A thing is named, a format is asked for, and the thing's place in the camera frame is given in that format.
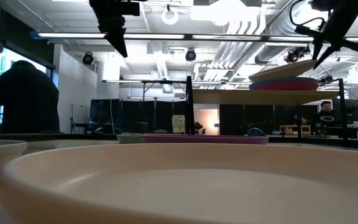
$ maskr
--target shelf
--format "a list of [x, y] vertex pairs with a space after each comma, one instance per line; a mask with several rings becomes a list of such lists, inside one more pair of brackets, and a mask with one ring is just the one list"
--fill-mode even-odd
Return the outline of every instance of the shelf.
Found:
[[193, 90], [194, 103], [234, 105], [303, 105], [339, 96], [338, 91]]

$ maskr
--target monitor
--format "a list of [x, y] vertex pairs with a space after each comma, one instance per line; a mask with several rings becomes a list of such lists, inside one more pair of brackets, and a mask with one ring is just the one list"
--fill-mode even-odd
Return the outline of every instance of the monitor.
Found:
[[[358, 100], [345, 100], [345, 107], [347, 113], [347, 122], [353, 123], [358, 121]], [[340, 99], [333, 99], [333, 110], [335, 122], [341, 122], [341, 101]]]

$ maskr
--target blue object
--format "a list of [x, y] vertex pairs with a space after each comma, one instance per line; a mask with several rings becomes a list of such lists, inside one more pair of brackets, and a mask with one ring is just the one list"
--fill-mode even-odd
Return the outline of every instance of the blue object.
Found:
[[265, 133], [258, 128], [251, 128], [248, 130], [248, 136], [265, 136]]

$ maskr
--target metal frame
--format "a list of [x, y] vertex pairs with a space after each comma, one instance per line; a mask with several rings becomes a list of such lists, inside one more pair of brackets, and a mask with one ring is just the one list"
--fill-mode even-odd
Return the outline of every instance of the metal frame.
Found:
[[186, 113], [185, 113], [185, 129], [186, 134], [195, 134], [194, 129], [194, 106], [193, 106], [193, 84], [191, 81], [191, 77], [187, 77], [186, 81], [173, 81], [173, 80], [143, 80], [143, 96], [142, 96], [142, 117], [145, 116], [145, 94], [146, 92], [153, 87], [154, 84], [185, 84], [186, 85]]

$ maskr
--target man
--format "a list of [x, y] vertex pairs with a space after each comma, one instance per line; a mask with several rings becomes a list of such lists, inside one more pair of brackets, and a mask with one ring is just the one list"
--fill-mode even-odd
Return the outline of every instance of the man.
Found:
[[59, 91], [31, 63], [17, 61], [0, 76], [0, 133], [59, 132]]
[[321, 111], [314, 117], [314, 123], [333, 124], [334, 111], [331, 107], [330, 101], [323, 101], [321, 104]]

